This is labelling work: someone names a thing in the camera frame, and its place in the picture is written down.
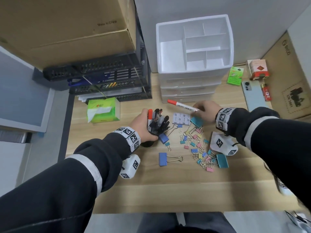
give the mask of marker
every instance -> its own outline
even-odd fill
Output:
[[[147,122],[147,129],[148,129],[148,131],[151,130],[150,124],[151,124],[151,121],[152,121],[152,114],[153,114],[152,109],[149,109],[148,110],[148,122]]]
[[[172,105],[176,105],[176,106],[179,106],[179,107],[182,107],[184,109],[187,109],[187,110],[190,110],[190,111],[198,111],[199,109],[197,108],[194,108],[194,107],[191,107],[191,106],[188,106],[188,105],[185,105],[185,104],[182,104],[182,103],[179,103],[177,101],[173,101],[173,100],[167,100],[168,103],[172,104]]]

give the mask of left hand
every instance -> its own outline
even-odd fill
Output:
[[[152,135],[147,130],[147,116],[148,109],[142,109],[142,113],[129,124],[129,127],[138,132],[142,143],[145,141],[156,141],[158,139],[157,136]]]

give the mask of white marker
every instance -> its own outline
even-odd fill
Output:
[[[167,103],[170,103],[170,104],[172,104],[172,105],[176,105],[176,106],[185,108],[185,109],[190,110],[190,111],[193,111],[193,112],[199,110],[199,109],[197,109],[197,108],[194,108],[194,107],[191,107],[191,106],[188,106],[188,105],[185,105],[185,104],[179,103],[179,102],[177,102],[177,101],[173,101],[173,100],[167,100]]]

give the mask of leg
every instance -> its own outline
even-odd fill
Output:
[[[221,212],[185,212],[186,227],[214,230],[219,233],[236,233]]]
[[[137,233],[161,233],[178,225],[176,213],[145,213],[139,224]]]

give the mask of smartphone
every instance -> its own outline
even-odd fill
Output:
[[[257,80],[244,81],[241,83],[247,109],[249,112],[253,111],[258,107],[267,107],[265,98],[263,97],[260,83]]]

